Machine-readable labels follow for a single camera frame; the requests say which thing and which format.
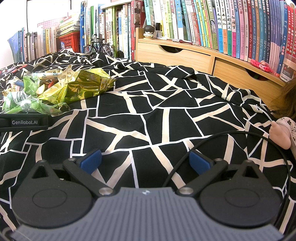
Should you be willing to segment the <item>green plastic wrapper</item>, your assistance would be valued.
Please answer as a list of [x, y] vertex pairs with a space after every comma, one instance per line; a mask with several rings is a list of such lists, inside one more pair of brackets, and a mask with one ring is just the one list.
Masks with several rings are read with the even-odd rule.
[[2, 113], [41, 113], [46, 115], [61, 114], [70, 110], [66, 103], [47, 104], [38, 99], [37, 89], [40, 87], [40, 79], [34, 75], [23, 77], [24, 88], [21, 91], [9, 91], [4, 95]]

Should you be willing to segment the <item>large blue book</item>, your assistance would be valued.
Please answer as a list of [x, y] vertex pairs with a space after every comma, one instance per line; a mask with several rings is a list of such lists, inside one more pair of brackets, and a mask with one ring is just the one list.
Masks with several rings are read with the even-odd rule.
[[20, 43], [19, 31], [17, 31], [12, 37], [8, 39], [8, 43], [11, 48], [14, 62], [16, 63], [21, 61], [22, 54], [21, 54], [21, 43]]

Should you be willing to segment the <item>wooden drawer shelf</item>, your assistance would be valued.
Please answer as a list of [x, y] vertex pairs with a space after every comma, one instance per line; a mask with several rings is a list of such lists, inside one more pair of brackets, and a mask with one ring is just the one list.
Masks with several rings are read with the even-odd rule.
[[144, 29], [135, 30], [135, 60], [166, 66], [183, 65], [220, 78], [237, 88], [253, 90], [270, 108], [280, 104], [285, 83], [251, 63], [217, 50], [171, 40], [148, 39]]

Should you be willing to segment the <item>row of upright books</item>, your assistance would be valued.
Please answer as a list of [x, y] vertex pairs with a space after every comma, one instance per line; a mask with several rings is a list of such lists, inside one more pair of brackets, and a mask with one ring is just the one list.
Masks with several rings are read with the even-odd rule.
[[248, 61], [288, 82], [295, 78], [295, 5], [286, 1], [114, 1], [81, 3], [80, 49], [97, 34], [112, 55], [135, 58], [135, 30]]

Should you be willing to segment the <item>red plastic basket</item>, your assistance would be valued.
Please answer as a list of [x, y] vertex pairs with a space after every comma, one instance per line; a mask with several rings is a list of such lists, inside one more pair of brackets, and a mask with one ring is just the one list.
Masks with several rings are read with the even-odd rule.
[[74, 52], [80, 52], [80, 32], [70, 32], [58, 38], [59, 49], [72, 49]]

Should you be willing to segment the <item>miniature black bicycle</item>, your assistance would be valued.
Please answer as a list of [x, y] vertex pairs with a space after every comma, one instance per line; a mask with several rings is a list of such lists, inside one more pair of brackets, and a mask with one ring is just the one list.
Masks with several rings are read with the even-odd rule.
[[105, 39], [98, 38], [97, 34], [93, 34], [90, 40], [91, 44], [84, 47], [83, 53], [103, 53], [112, 57], [111, 46], [108, 43], [105, 43], [104, 40]]

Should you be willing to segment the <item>black white patterned cloth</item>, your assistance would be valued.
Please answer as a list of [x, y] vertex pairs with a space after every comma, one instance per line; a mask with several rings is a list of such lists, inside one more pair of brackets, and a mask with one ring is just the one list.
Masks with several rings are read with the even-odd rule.
[[160, 187], [194, 145], [199, 151], [240, 164], [254, 161], [288, 207], [280, 231], [295, 228], [295, 158], [262, 139], [273, 111], [249, 89], [185, 66], [130, 62], [103, 54], [64, 50], [4, 69], [1, 89], [28, 72], [100, 67], [115, 79], [108, 92], [70, 104], [43, 131], [1, 134], [1, 229], [18, 223], [11, 200], [36, 161], [60, 164], [93, 149], [102, 151], [94, 176], [114, 189]]

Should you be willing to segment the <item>stack of flat books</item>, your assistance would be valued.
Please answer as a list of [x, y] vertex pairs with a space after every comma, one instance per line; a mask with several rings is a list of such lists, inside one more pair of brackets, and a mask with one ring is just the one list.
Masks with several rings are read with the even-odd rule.
[[63, 22], [61, 22], [58, 27], [56, 28], [56, 34], [58, 37], [65, 35], [67, 33], [73, 32], [73, 31], [79, 31], [80, 30], [80, 17], [77, 16], [71, 16], [67, 19], [65, 19]]

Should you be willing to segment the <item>gold foil snack bag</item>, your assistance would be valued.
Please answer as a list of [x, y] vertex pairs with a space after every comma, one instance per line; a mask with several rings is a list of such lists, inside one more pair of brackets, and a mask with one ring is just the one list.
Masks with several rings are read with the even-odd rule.
[[44, 91], [40, 100], [52, 104], [70, 104], [107, 92], [114, 87], [115, 79], [102, 68], [73, 71], [71, 66], [60, 73], [58, 82]]

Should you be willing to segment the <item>small dark figurine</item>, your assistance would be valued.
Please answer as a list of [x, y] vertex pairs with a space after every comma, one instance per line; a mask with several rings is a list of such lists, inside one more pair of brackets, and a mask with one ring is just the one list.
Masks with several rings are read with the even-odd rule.
[[154, 26], [152, 25], [146, 25], [144, 27], [144, 37], [147, 39], [153, 39], [154, 38]]

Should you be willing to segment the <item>doll with brown hair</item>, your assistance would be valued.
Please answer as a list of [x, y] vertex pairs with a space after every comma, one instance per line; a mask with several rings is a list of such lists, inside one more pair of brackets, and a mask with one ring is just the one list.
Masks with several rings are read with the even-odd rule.
[[276, 121], [271, 122], [269, 138], [285, 150], [291, 149], [295, 158], [295, 78], [289, 81], [281, 91], [280, 105], [274, 111]]

